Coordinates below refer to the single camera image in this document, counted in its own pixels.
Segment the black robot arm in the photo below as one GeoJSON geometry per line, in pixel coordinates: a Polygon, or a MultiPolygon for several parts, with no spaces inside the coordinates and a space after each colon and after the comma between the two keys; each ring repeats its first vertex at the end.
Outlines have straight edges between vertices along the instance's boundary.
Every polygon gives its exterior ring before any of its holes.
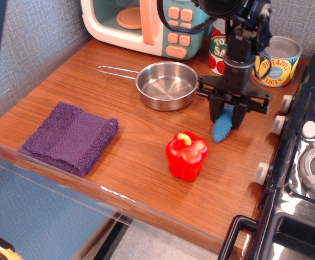
{"type": "Polygon", "coordinates": [[[252,80],[256,57],[264,54],[272,34],[269,30],[270,1],[194,1],[209,18],[187,29],[170,25],[165,18],[163,1],[157,1],[157,11],[166,28],[195,35],[206,26],[223,18],[226,21],[227,51],[222,76],[199,76],[198,92],[209,100],[210,118],[215,122],[226,105],[233,105],[232,128],[239,128],[246,113],[267,113],[272,95],[252,80]]]}

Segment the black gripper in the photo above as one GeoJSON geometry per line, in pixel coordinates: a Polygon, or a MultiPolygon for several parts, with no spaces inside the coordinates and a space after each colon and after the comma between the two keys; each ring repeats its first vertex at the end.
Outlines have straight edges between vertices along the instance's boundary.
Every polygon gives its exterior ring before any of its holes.
{"type": "Polygon", "coordinates": [[[198,77],[198,91],[208,97],[210,119],[215,122],[225,105],[233,105],[232,129],[240,127],[247,112],[266,114],[272,94],[258,87],[253,80],[255,58],[247,63],[237,63],[225,58],[222,76],[198,77]]]}

